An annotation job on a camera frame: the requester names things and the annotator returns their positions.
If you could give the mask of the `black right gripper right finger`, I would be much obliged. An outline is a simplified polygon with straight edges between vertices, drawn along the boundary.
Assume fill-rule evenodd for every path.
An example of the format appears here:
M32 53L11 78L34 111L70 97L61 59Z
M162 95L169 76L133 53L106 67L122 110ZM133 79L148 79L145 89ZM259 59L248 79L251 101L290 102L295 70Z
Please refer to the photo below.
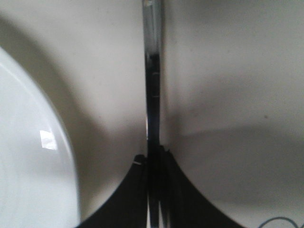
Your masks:
M241 228L186 177L170 151L160 149L160 205L165 228Z

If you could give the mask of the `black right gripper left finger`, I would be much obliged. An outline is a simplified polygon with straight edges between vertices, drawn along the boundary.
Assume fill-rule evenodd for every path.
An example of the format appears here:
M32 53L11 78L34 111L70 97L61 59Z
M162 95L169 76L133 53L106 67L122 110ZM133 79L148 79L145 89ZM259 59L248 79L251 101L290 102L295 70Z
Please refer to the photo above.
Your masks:
M79 228L145 228L147 226L147 159L138 154L118 188Z

